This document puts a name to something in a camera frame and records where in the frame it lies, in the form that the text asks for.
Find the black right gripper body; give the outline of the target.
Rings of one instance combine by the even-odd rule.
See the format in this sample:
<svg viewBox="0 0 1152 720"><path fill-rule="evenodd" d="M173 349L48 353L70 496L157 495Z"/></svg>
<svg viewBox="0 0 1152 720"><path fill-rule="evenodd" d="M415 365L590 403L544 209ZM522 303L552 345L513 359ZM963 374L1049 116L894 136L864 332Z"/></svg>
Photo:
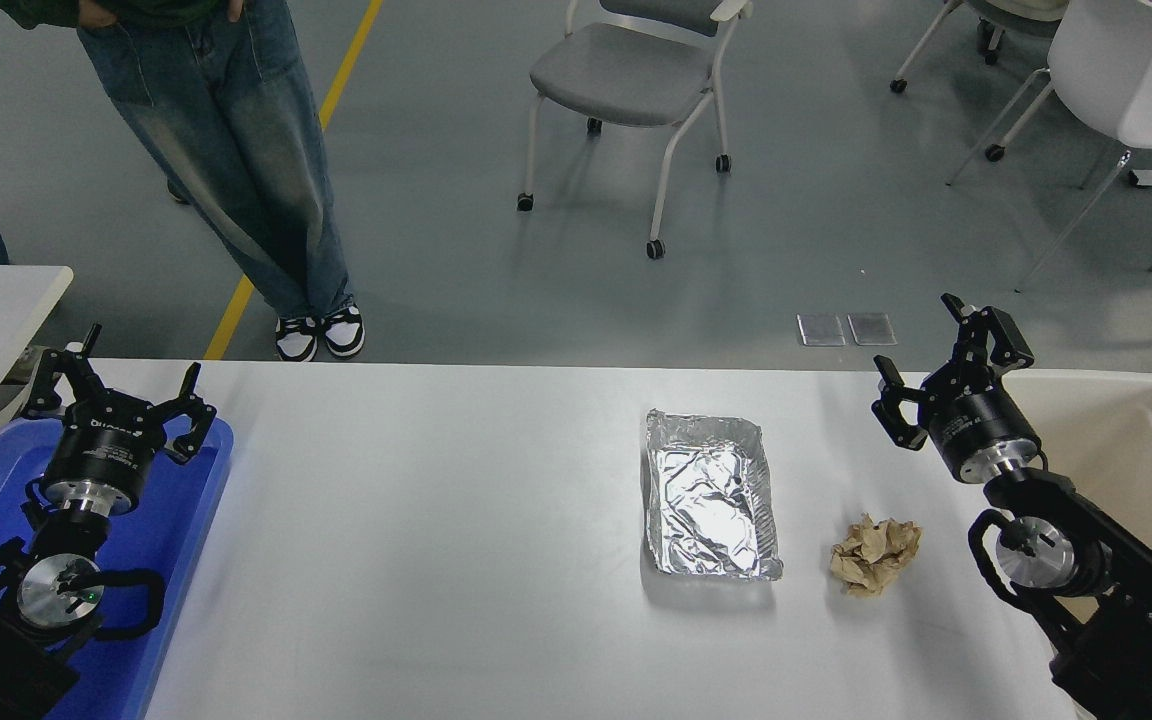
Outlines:
<svg viewBox="0 0 1152 720"><path fill-rule="evenodd" d="M1001 387L934 397L923 406L922 425L952 473L1005 473L1041 452L1041 439Z"/></svg>

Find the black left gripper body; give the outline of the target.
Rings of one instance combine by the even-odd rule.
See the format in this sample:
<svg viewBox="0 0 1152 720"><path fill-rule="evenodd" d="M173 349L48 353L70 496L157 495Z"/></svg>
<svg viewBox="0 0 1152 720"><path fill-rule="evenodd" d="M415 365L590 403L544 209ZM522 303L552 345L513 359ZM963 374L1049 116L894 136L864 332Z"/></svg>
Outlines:
<svg viewBox="0 0 1152 720"><path fill-rule="evenodd" d="M160 425L151 423L150 409L143 400L74 402L65 411L63 434L41 487L93 482L141 493L160 450Z"/></svg>

